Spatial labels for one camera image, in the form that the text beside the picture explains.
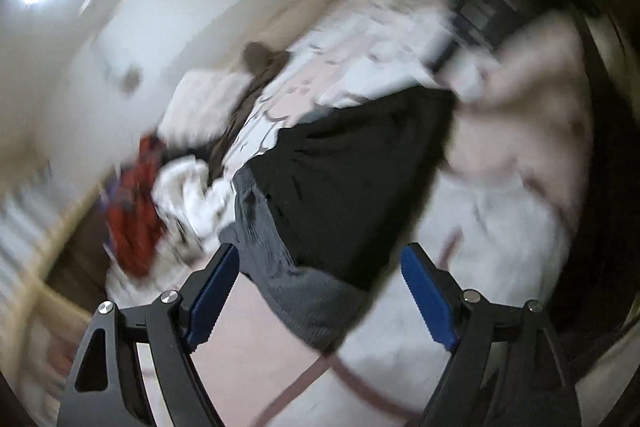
gray object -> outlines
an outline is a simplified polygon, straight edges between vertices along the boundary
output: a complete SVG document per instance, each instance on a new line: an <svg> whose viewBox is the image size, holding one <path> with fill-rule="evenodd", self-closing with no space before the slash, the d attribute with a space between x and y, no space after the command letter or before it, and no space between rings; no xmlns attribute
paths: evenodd
<svg viewBox="0 0 640 427"><path fill-rule="evenodd" d="M166 292L162 292L160 296L160 300L164 302L164 304L171 304L175 302L175 299L178 298L178 292L176 290L167 290Z"/></svg>
<svg viewBox="0 0 640 427"><path fill-rule="evenodd" d="M98 306L98 313L100 315L106 315L111 310L113 310L113 303L111 301L105 301L103 303L100 303L100 305Z"/></svg>
<svg viewBox="0 0 640 427"><path fill-rule="evenodd" d="M308 113L303 114L298 120L298 123L314 123L316 120L329 116L333 111L333 107L314 104L314 108Z"/></svg>
<svg viewBox="0 0 640 427"><path fill-rule="evenodd" d="M534 312L534 313L540 313L545 308L542 305L542 302L536 301L535 299L531 299L527 303L527 307L529 308L529 311Z"/></svg>
<svg viewBox="0 0 640 427"><path fill-rule="evenodd" d="M248 166L236 172L234 184L236 221L220 232L220 242L238 248L240 271L293 334L314 349L330 347L358 317L367 293L323 271L295 266Z"/></svg>
<svg viewBox="0 0 640 427"><path fill-rule="evenodd" d="M465 290L462 294L462 298L469 304L478 304L480 302L480 294L476 290Z"/></svg>

black fabric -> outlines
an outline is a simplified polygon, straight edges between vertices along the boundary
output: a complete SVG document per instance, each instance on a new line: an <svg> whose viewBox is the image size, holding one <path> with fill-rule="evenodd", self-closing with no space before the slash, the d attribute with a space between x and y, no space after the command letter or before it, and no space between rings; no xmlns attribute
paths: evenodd
<svg viewBox="0 0 640 427"><path fill-rule="evenodd" d="M640 290L640 130L583 17L593 111L590 181L569 259L548 305L577 381L614 344Z"/></svg>
<svg viewBox="0 0 640 427"><path fill-rule="evenodd" d="M294 335L319 351L330 349L358 318L368 294L324 271L291 262L248 165L236 172L234 185L236 220L220 232L220 243L238 248L240 271L250 276Z"/></svg>
<svg viewBox="0 0 640 427"><path fill-rule="evenodd" d="M421 86L278 134L248 162L297 266L369 290L421 202L454 97Z"/></svg>

metal screw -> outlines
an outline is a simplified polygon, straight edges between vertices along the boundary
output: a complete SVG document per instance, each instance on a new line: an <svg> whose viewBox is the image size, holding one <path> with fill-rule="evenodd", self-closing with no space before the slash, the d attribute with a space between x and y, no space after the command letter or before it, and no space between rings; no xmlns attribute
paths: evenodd
<svg viewBox="0 0 640 427"><path fill-rule="evenodd" d="M540 313L545 307L542 305L542 302L531 299L527 303L527 308L529 308L529 311L531 312Z"/></svg>
<svg viewBox="0 0 640 427"><path fill-rule="evenodd" d="M106 315L111 310L113 310L113 303L111 301L101 302L98 306L98 313L101 315Z"/></svg>
<svg viewBox="0 0 640 427"><path fill-rule="evenodd" d="M465 290L462 294L462 298L469 304L478 304L482 296L476 290Z"/></svg>
<svg viewBox="0 0 640 427"><path fill-rule="evenodd" d="M164 302L164 304L171 304L178 298L178 292L176 290L167 290L166 292L162 292L160 296L160 300Z"/></svg>

red cloth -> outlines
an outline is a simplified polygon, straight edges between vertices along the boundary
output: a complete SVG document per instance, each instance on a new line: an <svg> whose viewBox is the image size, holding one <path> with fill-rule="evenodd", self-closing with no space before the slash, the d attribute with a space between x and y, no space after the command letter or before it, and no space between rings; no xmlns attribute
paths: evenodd
<svg viewBox="0 0 640 427"><path fill-rule="evenodd" d="M116 260L134 277L148 275L164 223L156 213L151 189L165 146L155 135L140 140L138 159L120 176L120 186L107 210Z"/></svg>

white cloth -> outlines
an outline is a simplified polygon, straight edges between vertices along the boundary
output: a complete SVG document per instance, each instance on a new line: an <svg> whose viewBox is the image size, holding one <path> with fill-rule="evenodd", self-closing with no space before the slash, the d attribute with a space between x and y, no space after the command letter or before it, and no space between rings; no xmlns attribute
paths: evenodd
<svg viewBox="0 0 640 427"><path fill-rule="evenodd" d="M107 294L121 308L149 304L165 290L180 289L220 246L218 232L235 219L234 189L218 179L207 188L209 168L194 156L167 163L151 191L167 226L143 279L128 277L117 263L107 273Z"/></svg>
<svg viewBox="0 0 640 427"><path fill-rule="evenodd" d="M195 156L178 158L160 169L151 197L168 227L178 220L206 239L226 225L221 218L233 201L233 186L219 178L207 188L208 178L209 166Z"/></svg>
<svg viewBox="0 0 640 427"><path fill-rule="evenodd" d="M570 234L553 206L530 192L517 172L493 182L438 172L411 240L437 266L447 267L461 288L477 289L494 303L522 306L550 297ZM399 267L338 354L384 396L417 410L449 359L426 330Z"/></svg>
<svg viewBox="0 0 640 427"><path fill-rule="evenodd" d="M462 48L444 66L438 81L449 86L460 102L476 102L486 95L485 78L498 67L498 61L488 50Z"/></svg>
<svg viewBox="0 0 640 427"><path fill-rule="evenodd" d="M170 147L196 147L221 136L252 76L245 71L191 70L175 89L158 126Z"/></svg>

